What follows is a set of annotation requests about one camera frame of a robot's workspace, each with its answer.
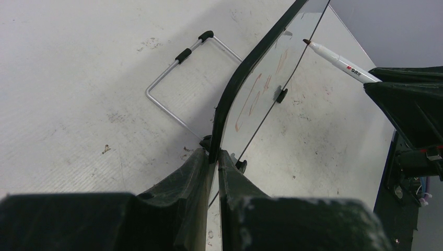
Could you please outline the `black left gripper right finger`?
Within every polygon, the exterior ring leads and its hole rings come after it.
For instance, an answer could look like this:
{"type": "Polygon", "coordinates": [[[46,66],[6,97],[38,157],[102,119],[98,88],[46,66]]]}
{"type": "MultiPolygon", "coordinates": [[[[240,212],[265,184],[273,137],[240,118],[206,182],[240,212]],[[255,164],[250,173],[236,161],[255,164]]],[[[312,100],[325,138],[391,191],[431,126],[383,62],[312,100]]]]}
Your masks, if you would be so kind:
{"type": "Polygon", "coordinates": [[[218,153],[223,250],[392,250],[382,224],[355,199],[270,197],[218,153]]]}

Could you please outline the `white marker pen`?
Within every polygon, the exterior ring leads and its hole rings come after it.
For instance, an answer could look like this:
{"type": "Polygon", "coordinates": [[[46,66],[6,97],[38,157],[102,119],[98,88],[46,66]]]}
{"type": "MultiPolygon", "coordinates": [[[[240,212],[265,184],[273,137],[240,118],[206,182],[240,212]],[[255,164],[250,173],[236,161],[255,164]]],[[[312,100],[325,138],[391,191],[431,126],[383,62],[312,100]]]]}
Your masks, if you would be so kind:
{"type": "Polygon", "coordinates": [[[339,70],[356,79],[357,81],[366,83],[381,82],[381,80],[369,72],[363,70],[361,67],[342,57],[341,55],[329,50],[325,46],[312,42],[308,39],[303,39],[303,42],[310,47],[317,55],[321,56],[339,70]]]}

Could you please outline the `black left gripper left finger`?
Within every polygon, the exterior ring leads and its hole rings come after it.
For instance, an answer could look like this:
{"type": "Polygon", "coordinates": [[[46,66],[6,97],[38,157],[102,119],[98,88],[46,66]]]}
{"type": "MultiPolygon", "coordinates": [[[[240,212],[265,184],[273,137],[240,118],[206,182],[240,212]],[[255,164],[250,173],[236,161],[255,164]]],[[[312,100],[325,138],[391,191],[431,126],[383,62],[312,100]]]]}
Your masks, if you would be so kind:
{"type": "Polygon", "coordinates": [[[204,149],[147,191],[1,201],[1,250],[204,250],[213,171],[204,149]]]}

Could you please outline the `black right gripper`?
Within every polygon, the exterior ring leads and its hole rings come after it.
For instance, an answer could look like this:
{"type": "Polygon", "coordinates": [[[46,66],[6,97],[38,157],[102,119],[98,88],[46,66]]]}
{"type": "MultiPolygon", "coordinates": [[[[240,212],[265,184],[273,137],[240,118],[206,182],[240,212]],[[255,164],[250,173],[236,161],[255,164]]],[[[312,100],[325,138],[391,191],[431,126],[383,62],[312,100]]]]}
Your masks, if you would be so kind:
{"type": "Polygon", "coordinates": [[[376,82],[364,90],[397,130],[374,213],[392,249],[411,250],[419,209],[431,198],[430,179],[442,178],[442,82],[376,82]]]}

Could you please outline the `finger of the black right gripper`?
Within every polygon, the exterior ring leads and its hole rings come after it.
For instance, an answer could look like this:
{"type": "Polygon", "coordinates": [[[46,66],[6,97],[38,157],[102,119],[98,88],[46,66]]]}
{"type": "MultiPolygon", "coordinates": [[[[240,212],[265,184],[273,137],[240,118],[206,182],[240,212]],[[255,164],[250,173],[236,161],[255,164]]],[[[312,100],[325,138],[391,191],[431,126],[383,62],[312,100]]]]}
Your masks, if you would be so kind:
{"type": "Polygon", "coordinates": [[[370,74],[383,82],[433,83],[442,82],[442,66],[433,67],[376,67],[370,74]]]}

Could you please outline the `black framed whiteboard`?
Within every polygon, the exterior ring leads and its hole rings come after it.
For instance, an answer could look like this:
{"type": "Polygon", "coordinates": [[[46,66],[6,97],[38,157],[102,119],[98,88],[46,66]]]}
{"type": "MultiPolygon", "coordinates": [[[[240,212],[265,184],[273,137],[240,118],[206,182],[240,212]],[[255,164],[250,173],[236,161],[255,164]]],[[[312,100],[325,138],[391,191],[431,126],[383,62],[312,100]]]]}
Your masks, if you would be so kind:
{"type": "Polygon", "coordinates": [[[295,1],[239,64],[216,106],[212,132],[200,142],[210,164],[219,150],[239,162],[274,104],[286,96],[307,47],[303,39],[312,38],[329,3],[295,1]]]}

